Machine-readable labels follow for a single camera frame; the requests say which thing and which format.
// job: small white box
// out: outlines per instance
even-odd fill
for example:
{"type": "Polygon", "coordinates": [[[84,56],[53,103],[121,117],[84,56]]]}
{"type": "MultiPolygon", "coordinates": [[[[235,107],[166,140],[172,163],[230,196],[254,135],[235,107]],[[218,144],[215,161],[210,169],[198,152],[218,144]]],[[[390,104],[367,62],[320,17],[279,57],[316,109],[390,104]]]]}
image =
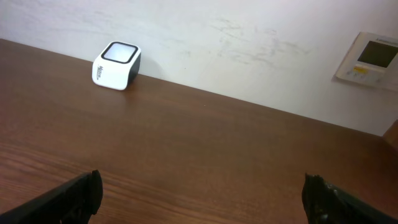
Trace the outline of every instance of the small white box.
{"type": "Polygon", "coordinates": [[[93,62],[95,84],[124,90],[137,76],[141,49],[123,42],[111,42],[93,62]]]}

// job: brown wooden surface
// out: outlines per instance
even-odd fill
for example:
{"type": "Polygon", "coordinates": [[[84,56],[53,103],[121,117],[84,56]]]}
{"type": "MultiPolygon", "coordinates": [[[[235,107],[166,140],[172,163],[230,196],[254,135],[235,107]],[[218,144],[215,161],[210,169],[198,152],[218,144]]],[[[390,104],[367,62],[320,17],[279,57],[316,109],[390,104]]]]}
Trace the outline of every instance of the brown wooden surface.
{"type": "Polygon", "coordinates": [[[0,40],[0,212],[92,169],[91,223],[306,223],[304,173],[398,218],[380,137],[139,75],[96,86],[91,62],[0,40]]]}
{"type": "Polygon", "coordinates": [[[384,133],[383,138],[398,151],[398,120],[384,133]]]}

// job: wooden panel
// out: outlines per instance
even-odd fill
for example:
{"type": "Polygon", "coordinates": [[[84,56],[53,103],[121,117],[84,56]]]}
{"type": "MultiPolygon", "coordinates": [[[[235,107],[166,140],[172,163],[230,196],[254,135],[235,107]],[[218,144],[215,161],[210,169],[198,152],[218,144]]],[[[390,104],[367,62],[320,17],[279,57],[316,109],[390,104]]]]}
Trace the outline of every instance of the wooden panel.
{"type": "Polygon", "coordinates": [[[99,169],[91,223],[306,223],[304,173],[398,217],[382,138],[0,40],[0,212],[99,169]]]}
{"type": "Polygon", "coordinates": [[[394,149],[398,150],[398,120],[384,133],[383,138],[394,149]]]}

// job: device screen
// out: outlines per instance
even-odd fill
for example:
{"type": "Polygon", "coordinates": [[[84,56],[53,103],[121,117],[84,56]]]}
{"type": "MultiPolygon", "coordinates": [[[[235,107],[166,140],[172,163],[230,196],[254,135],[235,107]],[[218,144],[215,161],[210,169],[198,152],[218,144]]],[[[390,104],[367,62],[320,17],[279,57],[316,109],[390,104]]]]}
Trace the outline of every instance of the device screen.
{"type": "Polygon", "coordinates": [[[112,43],[103,57],[120,63],[127,63],[136,52],[137,48],[123,43],[112,43]]]}
{"type": "Polygon", "coordinates": [[[387,68],[397,53],[398,47],[369,41],[358,61],[387,68]]]}

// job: black object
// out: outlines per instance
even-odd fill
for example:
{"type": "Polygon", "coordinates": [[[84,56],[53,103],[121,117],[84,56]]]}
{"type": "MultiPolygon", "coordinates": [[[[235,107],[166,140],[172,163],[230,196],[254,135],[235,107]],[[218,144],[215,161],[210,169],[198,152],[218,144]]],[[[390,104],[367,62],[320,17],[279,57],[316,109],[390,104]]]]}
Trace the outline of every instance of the black object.
{"type": "Polygon", "coordinates": [[[63,185],[0,215],[1,224],[87,224],[100,208],[103,196],[98,170],[63,185]]]}
{"type": "Polygon", "coordinates": [[[309,224],[398,224],[398,220],[325,182],[319,175],[305,174],[302,200],[309,224]]]}

